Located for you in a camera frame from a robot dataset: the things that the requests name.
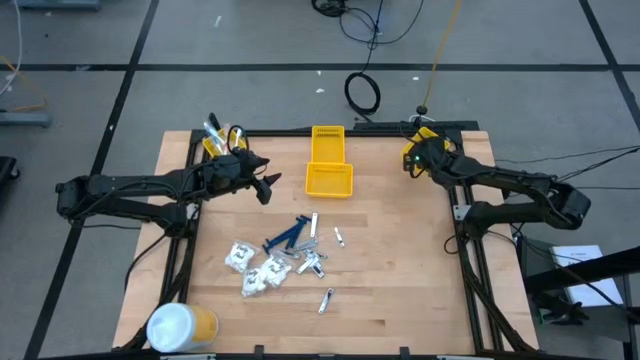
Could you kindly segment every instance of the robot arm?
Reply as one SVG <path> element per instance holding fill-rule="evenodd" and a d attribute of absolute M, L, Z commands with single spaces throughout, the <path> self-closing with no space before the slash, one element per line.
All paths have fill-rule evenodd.
<path fill-rule="evenodd" d="M 476 159 L 446 150 L 445 140 L 427 137 L 416 141 L 404 154 L 404 170 L 413 177 L 427 171 L 433 181 L 445 188 L 456 185 L 485 185 L 518 193 L 532 201 L 521 204 L 491 205 L 476 201 L 456 209 L 456 220 L 462 221 L 471 237 L 482 237 L 498 223 L 545 222 L 557 229 L 575 230 L 582 225 L 591 201 L 556 176 L 530 174 L 480 164 Z"/>
<path fill-rule="evenodd" d="M 253 187 L 261 204 L 271 199 L 271 185 L 281 174 L 256 178 L 254 172 L 269 163 L 251 151 L 235 148 L 230 155 L 206 163 L 173 170 L 159 176 L 81 176 L 56 185 L 57 212 L 69 221 L 96 214 L 141 221 L 153 221 L 168 236 L 185 228 L 186 207 L 196 200 L 209 200 Z M 154 205 L 126 199 L 138 196 L 166 196 L 175 202 Z"/>

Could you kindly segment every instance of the concrete floor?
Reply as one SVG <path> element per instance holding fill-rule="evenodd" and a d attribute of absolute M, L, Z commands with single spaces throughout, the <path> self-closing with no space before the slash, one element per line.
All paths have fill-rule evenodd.
<path fill-rule="evenodd" d="M 377 2 L 350 0 L 371 12 Z M 636 0 L 590 0 L 620 64 L 640 63 Z M 100 12 L 23 12 L 25 64 L 127 64 L 150 0 L 104 1 Z M 417 1 L 386 2 L 384 37 L 406 28 Z M 454 1 L 426 0 L 415 27 L 402 40 L 380 46 L 373 63 L 429 63 Z M 345 26 L 365 37 L 357 20 Z M 15 14 L 0 4 L 0 55 L 15 62 Z M 336 19 L 306 1 L 160 0 L 141 64 L 363 63 L 367 49 L 346 39 Z M 463 1 L 443 63 L 606 64 L 577 0 Z M 167 130 L 201 126 L 210 111 L 246 128 L 351 127 L 354 113 L 343 94 L 350 71 L 138 71 L 119 119 L 103 173 L 152 172 Z M 0 73 L 4 81 L 7 73 Z M 123 71 L 26 71 L 49 97 L 49 129 L 0 128 L 0 154 L 18 158 L 23 175 L 0 211 L 0 359 L 22 358 L 65 244 L 69 226 L 55 213 L 57 182 L 86 174 L 123 80 Z M 405 120 L 424 97 L 426 71 L 371 71 L 382 104 L 375 121 Z M 640 92 L 640 73 L 625 73 Z M 352 85 L 356 102 L 371 98 Z M 0 108 L 33 101 L 23 85 L 0 98 Z M 529 159 L 640 143 L 609 71 L 442 71 L 430 116 L 477 120 L 489 131 L 498 158 Z M 529 167 L 566 173 L 604 157 Z M 639 186 L 637 155 L 575 179 L 582 186 Z M 561 232 L 527 225 L 532 237 L 557 244 L 598 244 L 611 253 L 638 245 L 640 193 L 589 191 L 584 226 Z M 122 302 L 122 282 L 137 231 L 85 230 L 76 250 L 40 356 L 107 351 Z M 640 279 L 632 278 L 640 299 Z M 541 347 L 554 354 L 622 358 L 620 343 L 585 329 L 540 326 Z"/>

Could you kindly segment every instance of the wooden tabletop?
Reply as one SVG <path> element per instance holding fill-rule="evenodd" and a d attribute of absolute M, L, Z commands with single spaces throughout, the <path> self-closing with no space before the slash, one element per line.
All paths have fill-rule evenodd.
<path fill-rule="evenodd" d="M 156 174 L 184 166 L 189 135 L 165 133 Z M 260 205 L 251 189 L 203 206 L 188 303 L 205 306 L 220 319 L 219 336 L 206 351 L 251 353 L 261 344 L 267 353 L 397 354 L 401 346 L 409 346 L 412 354 L 473 353 L 459 258 L 443 251 L 445 239 L 454 233 L 447 193 L 426 175 L 414 180 L 402 171 L 406 140 L 347 138 L 347 162 L 355 175 L 349 199 L 305 195 L 310 138 L 250 140 L 251 150 L 271 159 L 267 174 L 283 176 L 272 187 L 269 205 Z M 468 156 L 493 164 L 487 133 L 463 132 L 463 140 Z M 502 202 L 496 189 L 474 186 L 473 193 L 476 200 Z M 319 213 L 318 251 L 329 256 L 323 262 L 326 276 L 292 271 L 279 289 L 243 298 L 242 275 L 224 265 L 233 241 L 259 246 L 294 225 L 295 216 L 312 212 Z M 335 226 L 344 248 L 338 246 Z M 492 230 L 511 235 L 506 225 Z M 160 235 L 154 224 L 143 225 L 136 253 Z M 132 272 L 114 345 L 127 342 L 157 304 L 168 243 Z M 455 249 L 454 242 L 449 246 Z M 484 246 L 496 304 L 537 347 L 513 244 L 489 234 Z M 252 265 L 264 260 L 261 253 Z M 335 294 L 319 315 L 329 287 Z M 490 348 L 479 308 L 485 347 Z"/>

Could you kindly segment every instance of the cable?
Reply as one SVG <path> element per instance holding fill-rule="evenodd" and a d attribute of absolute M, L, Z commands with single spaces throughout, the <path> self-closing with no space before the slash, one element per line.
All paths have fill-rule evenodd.
<path fill-rule="evenodd" d="M 373 80 L 372 77 L 370 77 L 369 75 L 366 75 L 364 73 L 369 68 L 369 64 L 371 62 L 372 52 L 379 45 L 393 44 L 393 43 L 395 43 L 397 41 L 400 41 L 402 38 L 405 37 L 405 35 L 408 34 L 409 31 L 411 31 L 411 29 L 415 25 L 416 21 L 418 20 L 418 17 L 420 16 L 420 13 L 422 12 L 422 7 L 424 6 L 424 0 L 420 1 L 420 6 L 418 7 L 418 10 L 416 11 L 416 15 L 413 17 L 413 20 L 411 21 L 411 23 L 409 24 L 407 29 L 402 34 L 400 34 L 400 36 L 398 36 L 397 38 L 395 38 L 393 40 L 388 40 L 388 41 L 379 41 L 379 39 L 378 39 L 378 37 L 380 36 L 380 29 L 379 29 L 378 25 L 380 23 L 380 14 L 382 12 L 382 4 L 383 4 L 384 0 L 380 0 L 380 4 L 378 6 L 378 14 L 376 15 L 376 19 L 375 20 L 373 19 L 373 17 L 368 12 L 366 12 L 363 9 L 355 8 L 355 7 L 352 8 L 352 7 L 346 6 L 344 0 L 328 0 L 327 2 L 323 3 L 320 6 L 318 6 L 317 2 L 318 2 L 318 0 L 311 0 L 311 6 L 317 12 L 319 12 L 320 14 L 322 14 L 324 16 L 339 18 L 340 30 L 342 31 L 342 33 L 346 37 L 348 37 L 349 39 L 352 39 L 354 41 L 357 41 L 359 43 L 367 44 L 367 48 L 369 49 L 369 55 L 367 56 L 367 61 L 365 63 L 365 66 L 361 71 L 354 72 L 354 73 L 350 74 L 347 77 L 347 79 L 345 80 L 345 83 L 344 83 L 344 95 L 347 98 L 347 103 L 349 104 L 349 107 L 351 107 L 365 121 L 367 121 L 369 123 L 372 123 L 373 120 L 371 120 L 369 118 L 369 116 L 375 114 L 378 111 L 378 109 L 380 108 L 380 102 L 382 100 L 382 94 L 381 94 L 381 91 L 380 91 L 380 87 L 375 82 L 375 80 Z M 371 22 L 371 25 L 369 25 L 367 23 L 367 19 L 366 18 L 363 19 L 361 16 L 357 15 L 356 12 L 364 14 L 366 16 L 366 18 L 368 18 L 368 20 Z M 343 15 L 344 14 L 352 15 L 356 19 L 360 20 L 360 22 L 362 22 L 373 33 L 372 36 L 371 36 L 371 39 L 368 39 L 368 40 L 360 39 L 360 38 L 357 38 L 355 36 L 350 35 L 347 32 L 347 30 L 345 29 L 345 27 L 344 27 L 344 23 L 343 23 Z M 356 104 L 355 101 L 353 101 L 353 98 L 351 97 L 351 93 L 350 93 L 350 85 L 351 85 L 351 81 L 353 81 L 353 79 L 355 79 L 355 78 L 364 79 L 367 82 L 367 84 L 369 84 L 371 89 L 373 90 L 374 95 L 375 95 L 375 101 L 374 101 L 373 106 L 368 107 L 368 108 L 363 108 L 363 107 L 359 106 L 358 104 Z"/>
<path fill-rule="evenodd" d="M 122 229 L 122 230 L 140 230 L 140 226 L 122 226 L 122 225 L 116 225 L 116 224 L 97 224 L 97 225 L 78 225 L 78 224 L 74 224 L 72 222 L 69 222 L 71 224 L 71 226 L 75 227 L 75 228 L 81 228 L 81 229 L 94 229 L 94 228 L 115 228 L 115 229 Z"/>
<path fill-rule="evenodd" d="M 373 80 L 371 76 L 366 75 L 364 72 L 367 71 L 367 68 L 369 67 L 369 63 L 371 62 L 371 54 L 373 53 L 373 50 L 378 46 L 377 45 L 378 33 L 379 33 L 378 24 L 380 23 L 380 14 L 382 13 L 383 3 L 384 3 L 384 0 L 380 0 L 380 4 L 378 5 L 378 15 L 376 16 L 376 21 L 373 25 L 373 30 L 374 30 L 373 37 L 371 38 L 370 41 L 367 42 L 367 47 L 369 48 L 369 55 L 367 56 L 367 62 L 361 71 L 349 74 L 349 76 L 347 76 L 347 79 L 344 82 L 344 96 L 347 98 L 347 102 L 349 103 L 349 106 L 358 115 L 362 116 L 362 118 L 364 118 L 367 122 L 370 122 L 370 123 L 372 123 L 373 121 L 368 117 L 368 115 L 373 115 L 376 113 L 376 111 L 378 111 L 378 108 L 380 108 L 380 101 L 382 100 L 382 94 L 380 93 L 380 87 L 375 82 L 375 80 Z M 355 78 L 364 79 L 369 84 L 369 86 L 371 86 L 371 89 L 373 89 L 373 92 L 375 94 L 375 102 L 372 107 L 370 108 L 360 107 L 358 104 L 355 103 L 355 101 L 353 101 L 353 98 L 351 98 L 351 93 L 349 92 L 349 86 L 351 85 L 351 81 L 353 81 L 353 79 Z"/>
<path fill-rule="evenodd" d="M 22 19 L 20 17 L 20 5 L 18 5 L 18 0 L 13 0 L 13 5 L 16 8 L 16 19 L 18 23 L 18 64 L 16 66 L 16 70 L 13 72 L 13 75 L 9 77 L 9 80 L 4 85 L 2 90 L 0 90 L 0 96 L 4 94 L 5 91 L 11 86 L 13 79 L 15 79 L 16 75 L 20 71 L 20 66 L 22 65 Z"/>
<path fill-rule="evenodd" d="M 433 61 L 433 66 L 431 67 L 431 76 L 429 77 L 429 85 L 427 85 L 427 95 L 424 97 L 424 102 L 422 103 L 422 106 L 424 106 L 425 108 L 427 107 L 427 102 L 429 101 L 429 95 L 431 95 L 431 87 L 433 86 L 433 81 L 436 77 L 436 68 L 438 67 L 438 62 L 440 61 L 440 56 L 442 55 L 444 44 L 447 43 L 449 34 L 453 29 L 453 24 L 456 22 L 456 18 L 458 17 L 458 13 L 460 12 L 461 4 L 462 0 L 456 0 L 456 7 L 453 8 L 453 14 L 451 14 L 451 19 L 449 19 L 449 24 L 447 25 L 447 29 L 444 32 L 442 41 L 440 42 L 440 47 L 438 48 L 438 52 L 436 53 L 436 58 Z"/>
<path fill-rule="evenodd" d="M 574 273 L 573 271 L 567 269 L 566 267 L 558 264 L 555 260 L 553 260 L 553 257 L 547 257 L 542 255 L 539 251 L 547 253 L 551 256 L 558 256 L 556 254 L 553 254 L 549 251 L 546 251 L 544 249 L 541 249 L 531 243 L 529 243 L 528 240 L 526 240 L 525 237 L 522 237 L 523 242 L 525 243 L 526 246 L 528 246 L 536 255 L 547 259 L 549 261 L 551 261 L 554 265 L 556 265 L 558 267 L 558 269 L 562 270 L 563 272 L 565 272 L 567 275 L 571 276 L 572 278 L 574 278 L 575 280 L 577 280 L 578 282 L 580 282 L 583 285 L 587 285 L 589 288 L 591 288 L 593 291 L 595 291 L 596 293 L 598 293 L 598 295 L 602 296 L 603 299 L 605 299 L 609 304 L 615 306 L 616 308 L 620 309 L 620 311 L 622 311 L 628 318 L 634 320 L 636 323 L 640 322 L 640 316 L 632 313 L 631 311 L 627 310 L 624 306 L 616 303 L 615 301 L 613 301 L 609 296 L 607 296 L 607 294 L 605 294 L 602 290 L 598 289 L 596 286 L 592 285 L 591 283 L 589 283 L 587 280 L 585 280 L 584 278 L 582 278 L 581 276 L 579 276 L 578 274 Z M 562 256 L 562 257 L 567 257 L 570 259 L 574 259 L 577 260 L 579 262 L 582 262 L 582 260 L 580 259 L 575 259 L 575 258 L 571 258 L 568 256 Z"/>
<path fill-rule="evenodd" d="M 449 255 L 455 255 L 458 253 L 458 250 L 456 251 L 449 251 L 447 250 L 447 244 L 449 243 L 449 241 L 451 241 L 452 239 L 455 239 L 456 235 L 451 235 L 449 236 L 449 238 L 447 240 L 444 241 L 444 252 L 446 252 Z"/>
<path fill-rule="evenodd" d="M 606 164 L 612 162 L 613 160 L 619 159 L 619 158 L 621 158 L 623 156 L 626 156 L 626 155 L 629 155 L 629 154 L 632 154 L 632 153 L 636 153 L 639 150 L 640 150 L 640 146 L 636 147 L 636 148 L 633 148 L 633 149 L 631 149 L 629 151 L 625 151 L 622 154 L 618 154 L 616 156 L 613 156 L 613 157 L 610 157 L 608 159 L 602 160 L 602 161 L 597 162 L 595 164 L 589 165 L 584 169 L 579 169 L 579 170 L 572 171 L 572 172 L 570 172 L 568 174 L 565 174 L 565 175 L 561 176 L 560 178 L 558 178 L 558 180 L 559 181 L 567 181 L 567 180 L 572 179 L 572 178 L 574 178 L 574 177 L 576 177 L 578 175 L 582 175 L 582 174 L 584 174 L 584 173 L 586 173 L 588 171 L 591 171 L 593 169 L 599 168 L 600 166 L 606 165 Z"/>
<path fill-rule="evenodd" d="M 498 235 L 498 236 L 500 236 L 501 238 L 503 238 L 503 239 L 505 239 L 505 240 L 509 241 L 509 243 L 511 243 L 513 246 L 516 246 L 516 243 L 513 241 L 513 239 L 510 239 L 510 238 L 509 238 L 508 236 L 506 236 L 506 235 L 502 235 L 502 234 L 500 234 L 500 233 L 498 233 L 498 232 L 495 232 L 495 231 L 492 231 L 492 230 L 487 230 L 487 232 L 485 233 L 485 235 L 487 235 L 487 234 Z M 445 240 L 445 241 L 444 241 L 444 252 L 445 252 L 445 253 L 447 253 L 447 254 L 449 254 L 449 255 L 455 255 L 455 254 L 457 254 L 457 253 L 458 253 L 458 251 L 459 251 L 459 250 L 456 250 L 456 251 L 449 251 L 449 250 L 448 250 L 448 248 L 447 248 L 447 245 L 449 244 L 449 241 L 453 240 L 455 237 L 456 237 L 455 235 L 451 235 L 451 236 L 449 236 L 449 238 L 447 238 L 447 240 Z M 464 244 L 465 244 L 465 246 L 467 245 L 467 243 L 469 242 L 469 240 L 470 240 L 470 239 L 465 239 L 465 240 L 464 240 Z"/>
<path fill-rule="evenodd" d="M 413 17 L 413 20 L 411 20 L 411 23 L 409 24 L 409 27 L 407 27 L 407 30 L 405 30 L 400 36 L 398 36 L 397 38 L 393 39 L 393 40 L 388 40 L 388 41 L 376 41 L 375 46 L 377 47 L 378 45 L 388 45 L 388 44 L 393 44 L 395 42 L 400 41 L 403 37 L 405 37 L 405 35 L 407 35 L 409 33 L 409 31 L 411 31 L 411 28 L 413 28 L 413 25 L 415 25 L 416 21 L 418 20 L 418 16 L 420 16 L 420 12 L 422 11 L 422 6 L 424 5 L 424 0 L 420 1 L 420 6 L 418 7 L 418 11 L 416 11 L 416 16 Z M 371 17 L 371 15 L 369 15 L 369 13 L 367 13 L 366 11 L 360 9 L 360 8 L 352 8 L 352 7 L 346 7 L 345 8 L 345 12 L 346 14 L 352 15 L 358 19 L 360 19 L 360 21 L 364 22 L 365 25 L 367 25 L 367 27 L 369 27 L 368 24 L 366 24 L 366 21 L 364 21 L 362 18 L 352 14 L 352 11 L 360 11 L 362 13 L 364 13 L 365 15 L 367 15 L 369 17 L 369 19 L 371 19 L 371 23 L 373 23 L 373 18 Z M 363 43 L 363 44 L 369 44 L 371 42 L 371 40 L 365 40 L 365 39 L 359 39 L 355 36 L 349 35 L 349 33 L 347 33 L 347 31 L 344 28 L 344 24 L 342 23 L 342 17 L 340 17 L 340 29 L 342 30 L 342 33 L 348 37 L 351 40 L 357 41 L 359 43 Z"/>
<path fill-rule="evenodd" d="M 344 14 L 345 0 L 328 0 L 318 6 L 318 0 L 311 0 L 311 6 L 320 14 L 328 17 L 340 17 Z"/>
<path fill-rule="evenodd" d="M 229 150 L 229 154 L 231 154 L 231 133 L 234 129 L 238 129 L 240 131 L 240 138 L 244 141 L 245 149 L 249 151 L 249 137 L 247 137 L 247 131 L 240 125 L 232 125 L 227 132 L 227 150 Z"/>
<path fill-rule="evenodd" d="M 146 249 L 144 249 L 138 256 L 136 256 L 133 259 L 133 262 L 131 262 L 131 265 L 129 265 L 129 269 L 127 269 L 127 274 L 124 277 L 124 291 L 127 291 L 127 285 L 129 284 L 129 276 L 131 275 L 131 271 L 133 271 L 133 268 L 136 266 L 138 261 L 140 261 L 140 259 L 142 259 L 143 256 L 145 256 L 149 251 L 151 251 L 151 249 L 156 247 L 160 243 L 160 241 L 162 241 L 162 239 L 164 239 L 165 237 L 167 237 L 167 234 L 166 233 L 162 234 L 162 236 L 160 236 L 158 240 L 152 242 L 151 245 L 149 245 Z"/>
<path fill-rule="evenodd" d="M 615 186 L 578 186 L 581 190 L 640 190 L 640 187 L 615 187 Z"/>
<path fill-rule="evenodd" d="M 603 149 L 603 150 L 596 150 L 596 151 L 587 151 L 587 152 L 583 152 L 583 153 L 576 153 L 576 154 L 563 155 L 563 156 L 557 156 L 557 157 L 546 157 L 546 158 L 533 159 L 533 160 L 496 159 L 495 161 L 508 162 L 508 163 L 511 163 L 511 164 L 532 164 L 532 163 L 543 162 L 543 161 L 548 161 L 548 160 L 563 160 L 563 159 L 569 159 L 569 158 L 574 158 L 574 157 L 601 154 L 601 153 L 605 153 L 605 152 L 629 150 L 629 149 L 635 149 L 635 148 L 640 148 L 640 145 L 625 146 L 625 147 L 620 147 L 620 148 L 611 148 L 611 149 Z"/>

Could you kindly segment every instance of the coiled black cable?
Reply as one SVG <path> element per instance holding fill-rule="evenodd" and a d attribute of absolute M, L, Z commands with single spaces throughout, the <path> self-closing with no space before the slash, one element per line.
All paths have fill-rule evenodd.
<path fill-rule="evenodd" d="M 349 103 L 349 106 L 356 113 L 358 113 L 358 115 L 362 116 L 367 122 L 370 122 L 370 123 L 373 121 L 367 115 L 375 114 L 376 111 L 378 111 L 378 108 L 380 107 L 380 101 L 382 100 L 382 95 L 380 94 L 380 87 L 375 82 L 375 80 L 373 80 L 371 76 L 366 75 L 364 72 L 367 71 L 367 68 L 369 67 L 369 62 L 371 61 L 371 54 L 373 53 L 373 50 L 376 48 L 378 43 L 378 33 L 379 33 L 378 24 L 380 23 L 380 13 L 382 13 L 383 3 L 384 3 L 384 0 L 380 0 L 380 4 L 378 5 L 378 15 L 376 16 L 376 22 L 373 24 L 373 37 L 367 43 L 367 47 L 369 48 L 369 56 L 367 56 L 367 63 L 364 65 L 364 68 L 361 71 L 351 73 L 349 76 L 347 76 L 347 79 L 344 82 L 344 96 L 347 98 L 347 102 Z M 355 101 L 353 101 L 353 98 L 351 97 L 351 93 L 349 91 L 349 85 L 351 85 L 351 81 L 353 81 L 353 79 L 355 78 L 364 79 L 371 86 L 371 89 L 373 89 L 376 100 L 372 107 L 363 108 L 358 106 L 358 104 L 356 104 Z"/>
<path fill-rule="evenodd" d="M 311 6 L 320 14 L 328 17 L 340 17 L 345 12 L 345 0 L 328 0 L 318 5 L 318 0 L 311 0 Z"/>

